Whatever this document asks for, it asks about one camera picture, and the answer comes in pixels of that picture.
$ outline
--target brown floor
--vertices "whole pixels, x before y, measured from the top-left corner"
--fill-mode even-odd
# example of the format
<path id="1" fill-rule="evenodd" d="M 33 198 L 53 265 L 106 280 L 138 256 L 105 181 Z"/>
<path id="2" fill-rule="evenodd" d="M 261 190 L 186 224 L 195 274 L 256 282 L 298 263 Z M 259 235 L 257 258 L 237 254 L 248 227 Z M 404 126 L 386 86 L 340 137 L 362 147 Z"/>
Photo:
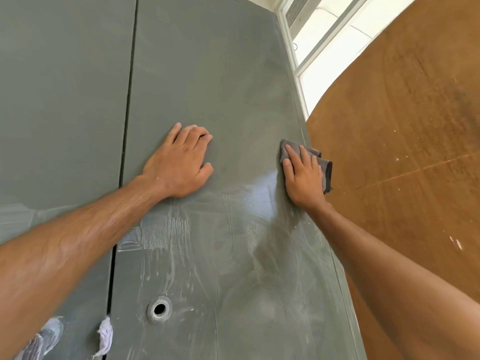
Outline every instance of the brown floor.
<path id="1" fill-rule="evenodd" d="M 480 0 L 416 0 L 307 127 L 333 161 L 334 207 L 480 302 L 479 10 Z M 401 359 L 350 288 L 369 360 Z"/>

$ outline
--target glossy coating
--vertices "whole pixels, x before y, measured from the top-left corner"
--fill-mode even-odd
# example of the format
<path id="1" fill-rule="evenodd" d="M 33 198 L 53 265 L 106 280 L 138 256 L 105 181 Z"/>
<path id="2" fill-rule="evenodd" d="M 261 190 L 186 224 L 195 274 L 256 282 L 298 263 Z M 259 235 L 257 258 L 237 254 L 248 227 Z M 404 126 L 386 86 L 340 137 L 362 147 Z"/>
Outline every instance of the glossy coating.
<path id="1" fill-rule="evenodd" d="M 343 269 L 285 192 L 280 141 L 309 142 L 273 13 L 139 0 L 125 182 L 177 121 L 213 134 L 215 172 L 119 243 L 107 358 L 365 359 Z"/>
<path id="2" fill-rule="evenodd" d="M 0 0 L 0 242 L 117 188 L 134 15 L 135 0 Z M 58 309 L 45 360 L 98 350 L 110 256 Z"/>

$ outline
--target left hand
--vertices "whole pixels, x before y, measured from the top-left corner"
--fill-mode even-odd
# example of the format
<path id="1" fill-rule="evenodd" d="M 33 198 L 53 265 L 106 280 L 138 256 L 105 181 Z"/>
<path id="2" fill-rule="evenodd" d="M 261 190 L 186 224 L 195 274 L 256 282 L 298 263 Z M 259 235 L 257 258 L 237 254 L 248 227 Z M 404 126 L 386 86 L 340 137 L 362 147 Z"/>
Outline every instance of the left hand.
<path id="1" fill-rule="evenodd" d="M 213 139 L 205 127 L 177 122 L 165 142 L 148 159 L 142 177 L 152 185 L 158 200 L 185 197 L 202 187 L 213 173 L 204 161 L 208 143 Z"/>

